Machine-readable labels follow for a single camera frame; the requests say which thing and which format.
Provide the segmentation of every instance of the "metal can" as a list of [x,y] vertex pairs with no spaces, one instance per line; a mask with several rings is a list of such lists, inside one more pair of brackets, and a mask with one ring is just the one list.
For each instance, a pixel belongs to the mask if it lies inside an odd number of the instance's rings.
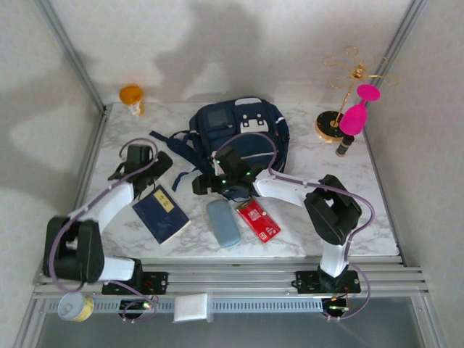
[[58,304],[58,316],[63,320],[81,322],[94,312],[94,299],[80,292],[63,296]]

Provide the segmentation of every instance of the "white marble surface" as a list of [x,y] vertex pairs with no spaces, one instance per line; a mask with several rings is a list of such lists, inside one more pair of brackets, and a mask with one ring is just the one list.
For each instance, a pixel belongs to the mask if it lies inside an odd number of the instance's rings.
[[[149,136],[156,130],[165,135],[188,127],[190,117],[204,104],[147,104],[143,117],[131,116],[122,104],[114,104],[101,144],[91,179],[88,197],[106,186],[107,177],[119,164],[118,151],[128,140]],[[317,115],[338,104],[277,104],[286,117],[290,128],[289,158],[285,173],[316,182],[326,174],[337,176],[345,187],[372,202],[376,208],[375,222],[355,237],[351,255],[398,255],[391,226],[370,162],[364,138],[358,136],[345,157],[335,155],[338,144],[319,138],[314,129]],[[173,166],[158,180],[170,189],[180,172],[190,171],[193,166],[173,154],[164,143],[159,149],[167,152]],[[107,254],[137,258],[159,257],[297,257],[320,256],[322,241],[316,234],[306,211],[275,199],[258,200],[282,231],[267,244],[263,244],[239,221],[241,240],[235,246],[221,249],[209,227],[206,204],[218,199],[216,194],[196,196],[191,192],[194,173],[185,176],[173,195],[177,203],[191,219],[191,225],[165,242],[157,243],[131,207],[126,207],[107,226],[102,239]],[[360,223],[367,220],[369,211],[362,206]]]

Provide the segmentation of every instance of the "purple cable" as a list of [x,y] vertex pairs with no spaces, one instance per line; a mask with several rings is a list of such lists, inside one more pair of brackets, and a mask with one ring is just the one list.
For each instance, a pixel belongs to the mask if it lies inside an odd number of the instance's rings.
[[[140,297],[145,299],[147,302],[149,302],[152,305],[152,307],[154,308],[154,312],[151,315],[149,315],[148,317],[140,318],[140,319],[132,319],[132,324],[134,324],[134,323],[142,323],[144,321],[150,320],[157,314],[157,303],[156,302],[152,301],[147,296],[143,295],[141,292],[135,290],[134,288],[131,288],[129,285],[126,285],[123,282],[120,282],[120,281],[109,281],[109,282],[113,283],[113,284],[116,284],[118,286],[121,286],[123,288],[126,288],[127,290],[132,291],[135,295],[139,295]],[[140,302],[140,300],[132,301],[131,303],[129,303],[127,306],[124,307],[124,310],[123,310],[123,320],[124,321],[126,319],[125,315],[127,314],[128,309],[130,307],[134,306],[134,304],[139,303],[139,302]]]
[[116,183],[109,185],[104,191],[102,191],[97,197],[95,197],[90,203],[88,203],[78,214],[76,214],[67,223],[65,223],[63,227],[61,227],[61,229],[59,230],[57,234],[57,237],[53,241],[53,244],[50,249],[50,255],[49,255],[49,272],[50,272],[51,279],[53,280],[54,284],[57,286],[58,289],[62,291],[66,291],[66,292],[79,292],[84,287],[84,282],[82,282],[82,284],[79,285],[79,287],[75,289],[66,287],[65,284],[58,279],[57,273],[55,272],[55,268],[54,268],[55,255],[57,254],[59,242],[61,241],[61,238],[64,236],[64,234],[70,229],[71,225],[75,221],[77,221],[84,214],[86,214],[90,209],[92,209],[95,206],[95,204],[97,204],[105,195],[108,194],[108,192],[118,187],[121,183],[126,182],[129,178],[132,178],[133,176],[147,170],[157,161],[158,147],[153,140],[146,139],[146,138],[135,138],[125,143],[123,147],[121,147],[121,150],[119,151],[119,157],[121,157],[121,154],[123,153],[124,149],[135,141],[148,141],[153,146],[154,153],[153,153],[153,158],[150,161],[150,163],[146,165],[145,167],[142,167],[136,170],[135,172],[132,172],[131,174],[126,175],[124,178],[117,181]]
[[[374,221],[374,218],[376,217],[376,211],[374,210],[374,207],[373,205],[365,198],[357,195],[357,194],[353,194],[351,192],[348,192],[348,191],[345,191],[345,190],[341,190],[339,188],[335,188],[335,187],[332,187],[332,186],[327,186],[327,185],[323,185],[321,183],[305,183],[303,181],[300,181],[300,180],[294,180],[294,179],[289,179],[289,178],[285,178],[283,176],[279,176],[279,174],[277,174],[276,172],[273,171],[272,169],[272,164],[275,162],[276,158],[277,158],[277,147],[276,145],[274,144],[274,142],[266,135],[264,135],[263,133],[256,133],[256,132],[249,132],[249,133],[241,133],[241,134],[237,134],[236,136],[233,136],[232,138],[230,138],[229,140],[227,140],[219,149],[223,149],[224,147],[226,147],[227,145],[229,145],[232,141],[238,139],[238,138],[241,138],[242,136],[248,136],[248,135],[253,135],[253,136],[260,136],[264,139],[266,139],[269,144],[272,146],[273,148],[273,152],[274,152],[274,155],[273,155],[273,158],[272,160],[269,162],[269,165],[268,165],[268,171],[269,171],[269,174],[272,175],[273,178],[277,178],[277,179],[280,179],[282,181],[287,181],[289,183],[296,183],[298,185],[302,185],[302,186],[309,186],[309,187],[315,187],[317,189],[323,189],[323,190],[326,190],[326,191],[332,191],[332,192],[336,192],[337,194],[344,194],[345,196],[348,196],[348,197],[352,197],[354,199],[357,199],[358,201],[361,201],[362,203],[364,203],[370,210],[370,217],[368,219],[368,221],[366,223],[364,223],[362,226],[360,226],[359,228],[357,228],[356,230],[354,230],[353,232],[351,232],[351,234],[348,236],[348,239],[347,239],[347,247],[345,248],[345,254],[344,254],[344,260],[347,261],[348,260],[348,251],[349,251],[349,247],[351,246],[351,242],[353,240],[353,238],[359,233],[361,232],[362,230],[366,229],[373,221]],[[348,319],[348,318],[351,318],[353,315],[356,315],[358,314],[361,310],[364,309],[365,306],[368,305],[369,303],[369,300],[370,300],[370,295],[371,295],[371,289],[370,289],[370,282],[368,280],[368,277],[366,276],[366,274],[356,265],[353,265],[351,264],[351,266],[357,270],[359,273],[361,273],[362,277],[364,278],[365,282],[366,282],[366,286],[368,287],[368,295],[365,299],[365,302],[362,304],[362,306],[356,310],[354,313],[346,316],[346,317],[343,317],[341,319]]]

